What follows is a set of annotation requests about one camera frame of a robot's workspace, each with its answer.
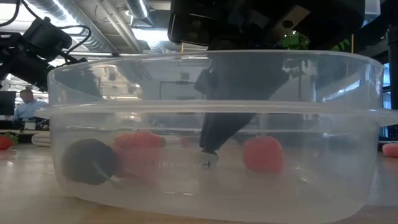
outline window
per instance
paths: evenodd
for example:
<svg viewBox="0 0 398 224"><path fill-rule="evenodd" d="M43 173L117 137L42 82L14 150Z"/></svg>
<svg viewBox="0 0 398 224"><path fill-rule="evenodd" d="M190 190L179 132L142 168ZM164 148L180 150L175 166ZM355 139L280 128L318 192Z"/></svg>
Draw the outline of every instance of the window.
<svg viewBox="0 0 398 224"><path fill-rule="evenodd" d="M390 86L390 64L384 64L383 87Z"/></svg>
<svg viewBox="0 0 398 224"><path fill-rule="evenodd" d="M383 99L383 108L391 109L391 92L388 91L386 93L383 93L382 99Z"/></svg>
<svg viewBox="0 0 398 224"><path fill-rule="evenodd" d="M391 109L390 66L388 63L384 64L383 89L385 89L382 94L383 108ZM389 137L387 127L381 128L380 136Z"/></svg>

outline desk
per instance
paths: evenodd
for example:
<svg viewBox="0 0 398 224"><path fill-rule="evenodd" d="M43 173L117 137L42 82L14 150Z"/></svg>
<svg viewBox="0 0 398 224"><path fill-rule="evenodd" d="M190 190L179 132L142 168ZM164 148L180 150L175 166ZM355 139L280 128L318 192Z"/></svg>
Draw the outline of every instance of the desk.
<svg viewBox="0 0 398 224"><path fill-rule="evenodd" d="M69 197L55 180L47 147L26 144L0 152L0 177L0 223L232 223L138 212ZM336 224L397 223L397 189L398 159L379 157L368 205Z"/></svg>

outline man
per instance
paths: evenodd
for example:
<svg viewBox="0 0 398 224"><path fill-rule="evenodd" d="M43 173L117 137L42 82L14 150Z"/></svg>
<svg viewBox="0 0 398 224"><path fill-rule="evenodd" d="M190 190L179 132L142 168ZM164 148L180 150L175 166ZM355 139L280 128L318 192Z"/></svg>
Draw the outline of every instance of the man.
<svg viewBox="0 0 398 224"><path fill-rule="evenodd" d="M19 105L15 110L12 120L17 120L20 118L33 118L37 109L47 106L46 102L37 101L33 97L32 90L22 90L19 93L19 96L22 98L24 103Z"/></svg>

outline red object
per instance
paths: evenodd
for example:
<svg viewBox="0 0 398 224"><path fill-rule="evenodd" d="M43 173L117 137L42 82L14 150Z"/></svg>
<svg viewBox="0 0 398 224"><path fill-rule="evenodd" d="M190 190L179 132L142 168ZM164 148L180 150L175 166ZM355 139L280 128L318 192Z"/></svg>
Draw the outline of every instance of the red object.
<svg viewBox="0 0 398 224"><path fill-rule="evenodd" d="M398 143L385 144L382 150L385 156L398 158Z"/></svg>
<svg viewBox="0 0 398 224"><path fill-rule="evenodd" d="M115 176L147 178L159 166L165 139L145 132L123 134L115 139L113 150L118 158Z"/></svg>
<svg viewBox="0 0 398 224"><path fill-rule="evenodd" d="M257 173L280 174L284 169L284 152L273 137L256 137L243 144L243 162L247 169Z"/></svg>
<svg viewBox="0 0 398 224"><path fill-rule="evenodd" d="M0 136L0 150L7 150L13 145L14 143L12 142L11 138L7 136Z"/></svg>

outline black ball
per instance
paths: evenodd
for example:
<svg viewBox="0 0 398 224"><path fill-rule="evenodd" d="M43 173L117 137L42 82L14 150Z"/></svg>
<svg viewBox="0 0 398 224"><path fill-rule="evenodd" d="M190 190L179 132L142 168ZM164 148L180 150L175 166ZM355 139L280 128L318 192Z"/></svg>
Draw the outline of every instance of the black ball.
<svg viewBox="0 0 398 224"><path fill-rule="evenodd" d="M116 163L111 147L96 139L83 139L66 148L62 174L70 181L100 185L116 172Z"/></svg>

